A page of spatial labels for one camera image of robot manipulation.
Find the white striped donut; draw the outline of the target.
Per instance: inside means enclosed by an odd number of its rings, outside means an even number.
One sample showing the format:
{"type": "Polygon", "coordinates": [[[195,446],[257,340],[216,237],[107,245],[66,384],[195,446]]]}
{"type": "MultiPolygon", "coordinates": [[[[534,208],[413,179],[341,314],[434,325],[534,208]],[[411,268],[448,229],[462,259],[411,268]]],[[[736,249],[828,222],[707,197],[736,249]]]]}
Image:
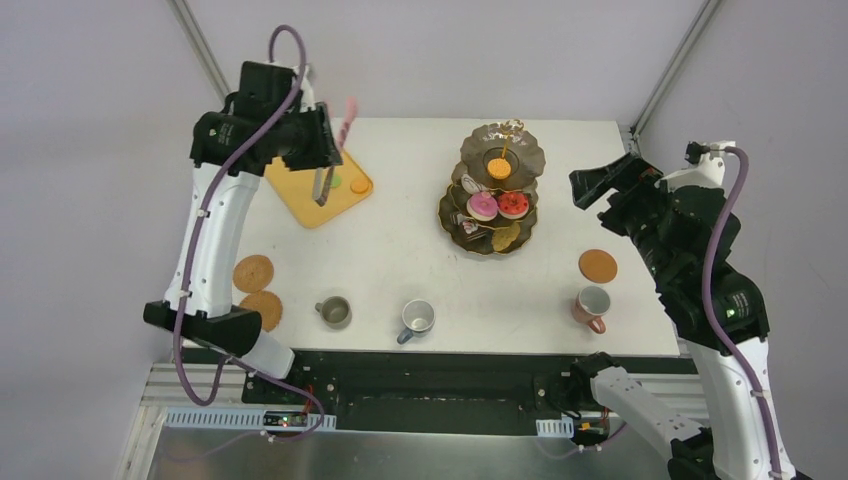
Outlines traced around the white striped donut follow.
{"type": "Polygon", "coordinates": [[[459,183],[460,183],[460,186],[463,188],[463,190],[466,193],[468,193],[469,195],[476,195],[476,194],[479,194],[479,193],[489,193],[490,192],[490,189],[488,187],[486,187],[485,185],[483,185],[479,181],[475,180],[468,173],[464,173],[460,176],[459,183]]]}

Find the red strawberry donut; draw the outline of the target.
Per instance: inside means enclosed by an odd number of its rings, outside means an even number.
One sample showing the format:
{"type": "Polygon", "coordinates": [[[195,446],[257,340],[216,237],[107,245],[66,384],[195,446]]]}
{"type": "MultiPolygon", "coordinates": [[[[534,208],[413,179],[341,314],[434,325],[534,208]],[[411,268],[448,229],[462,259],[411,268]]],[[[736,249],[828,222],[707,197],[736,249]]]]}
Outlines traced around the red strawberry donut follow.
{"type": "Polygon", "coordinates": [[[499,214],[510,220],[521,219],[530,210],[530,200],[521,191],[504,192],[497,197],[499,214]]]}

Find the pink frosted donut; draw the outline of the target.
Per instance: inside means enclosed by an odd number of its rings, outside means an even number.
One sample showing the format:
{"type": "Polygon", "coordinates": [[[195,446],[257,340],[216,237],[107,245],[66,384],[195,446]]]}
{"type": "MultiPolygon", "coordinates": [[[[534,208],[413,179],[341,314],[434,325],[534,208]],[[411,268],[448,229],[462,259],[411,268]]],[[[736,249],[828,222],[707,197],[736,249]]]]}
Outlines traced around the pink frosted donut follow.
{"type": "Polygon", "coordinates": [[[469,215],[477,221],[487,222],[499,214],[497,199],[489,192],[473,194],[466,202],[469,215]]]}

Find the blue grey mug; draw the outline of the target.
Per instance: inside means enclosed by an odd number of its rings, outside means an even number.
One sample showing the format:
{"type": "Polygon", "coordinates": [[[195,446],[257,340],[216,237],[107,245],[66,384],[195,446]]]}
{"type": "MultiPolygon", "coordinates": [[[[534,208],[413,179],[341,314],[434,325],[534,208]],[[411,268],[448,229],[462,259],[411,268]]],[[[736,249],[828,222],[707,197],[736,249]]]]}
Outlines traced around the blue grey mug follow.
{"type": "Polygon", "coordinates": [[[425,300],[411,300],[404,306],[401,320],[404,328],[397,336],[396,342],[404,345],[412,338],[424,336],[432,330],[435,325],[435,309],[425,300]]]}

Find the orange sandwich cookie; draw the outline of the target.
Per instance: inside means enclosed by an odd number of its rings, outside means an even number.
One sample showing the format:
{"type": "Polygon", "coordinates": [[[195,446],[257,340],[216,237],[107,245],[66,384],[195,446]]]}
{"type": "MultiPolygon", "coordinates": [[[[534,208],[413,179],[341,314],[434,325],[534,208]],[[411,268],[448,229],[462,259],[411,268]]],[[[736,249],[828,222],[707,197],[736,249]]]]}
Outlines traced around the orange sandwich cookie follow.
{"type": "Polygon", "coordinates": [[[368,178],[356,178],[350,183],[350,190],[357,195],[364,195],[371,189],[371,181],[368,178]]]}
{"type": "Polygon", "coordinates": [[[486,171],[488,175],[495,180],[505,180],[512,174],[513,167],[510,162],[503,157],[493,158],[487,162],[486,171]]]}

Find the dark chocolate cake piece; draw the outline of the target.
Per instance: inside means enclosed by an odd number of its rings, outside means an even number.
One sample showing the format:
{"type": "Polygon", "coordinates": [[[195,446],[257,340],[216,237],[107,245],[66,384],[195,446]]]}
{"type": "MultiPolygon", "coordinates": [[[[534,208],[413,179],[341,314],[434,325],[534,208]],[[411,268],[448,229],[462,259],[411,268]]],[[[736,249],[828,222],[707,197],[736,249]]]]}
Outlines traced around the dark chocolate cake piece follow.
{"type": "Polygon", "coordinates": [[[460,229],[467,238],[477,235],[480,231],[479,225],[475,221],[471,220],[463,221],[460,225],[460,229]]]}

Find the chocolate cake slice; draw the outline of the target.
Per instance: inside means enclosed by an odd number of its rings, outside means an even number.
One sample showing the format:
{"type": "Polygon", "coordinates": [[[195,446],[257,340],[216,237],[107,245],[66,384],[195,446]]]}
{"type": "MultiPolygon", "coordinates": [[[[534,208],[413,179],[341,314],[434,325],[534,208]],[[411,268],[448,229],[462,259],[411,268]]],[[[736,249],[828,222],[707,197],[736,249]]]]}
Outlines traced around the chocolate cake slice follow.
{"type": "Polygon", "coordinates": [[[453,225],[461,226],[467,220],[467,217],[460,211],[454,211],[449,214],[449,219],[453,225]]]}

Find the pink handled metal tongs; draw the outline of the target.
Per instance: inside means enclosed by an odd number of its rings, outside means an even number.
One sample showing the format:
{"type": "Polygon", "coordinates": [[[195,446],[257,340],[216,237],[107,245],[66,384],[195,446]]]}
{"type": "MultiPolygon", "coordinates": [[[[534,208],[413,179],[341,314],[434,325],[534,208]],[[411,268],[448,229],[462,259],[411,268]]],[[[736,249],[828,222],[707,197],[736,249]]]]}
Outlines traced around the pink handled metal tongs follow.
{"type": "Polygon", "coordinates": [[[358,100],[353,96],[348,97],[346,100],[345,116],[336,138],[340,152],[343,151],[351,126],[358,115],[358,109],[358,100]]]}

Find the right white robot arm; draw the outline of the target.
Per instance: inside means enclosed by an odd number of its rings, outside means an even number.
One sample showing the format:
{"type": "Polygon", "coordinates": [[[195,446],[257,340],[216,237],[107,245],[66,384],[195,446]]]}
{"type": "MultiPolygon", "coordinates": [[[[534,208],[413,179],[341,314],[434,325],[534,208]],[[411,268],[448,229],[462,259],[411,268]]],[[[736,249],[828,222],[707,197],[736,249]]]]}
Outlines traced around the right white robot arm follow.
{"type": "Polygon", "coordinates": [[[604,352],[571,365],[567,400],[616,413],[673,479],[797,479],[771,397],[765,300],[728,262],[749,157],[730,142],[695,142],[686,161],[665,174],[628,153],[569,180],[574,205],[587,209],[606,198],[601,225],[637,249],[691,355],[708,420],[677,414],[604,352]]]}

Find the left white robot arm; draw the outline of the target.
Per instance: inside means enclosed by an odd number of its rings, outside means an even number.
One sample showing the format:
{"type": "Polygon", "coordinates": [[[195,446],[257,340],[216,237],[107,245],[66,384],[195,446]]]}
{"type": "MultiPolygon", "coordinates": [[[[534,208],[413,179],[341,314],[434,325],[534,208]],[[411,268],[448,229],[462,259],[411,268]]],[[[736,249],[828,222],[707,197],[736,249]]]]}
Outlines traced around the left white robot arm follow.
{"type": "Polygon", "coordinates": [[[272,160],[291,171],[341,164],[327,106],[315,101],[302,69],[246,61],[224,109],[196,122],[189,157],[191,214],[179,265],[143,320],[264,373],[269,394],[293,404],[305,390],[291,368],[294,352],[263,330],[258,312],[233,303],[231,281],[249,206],[272,160]]]}

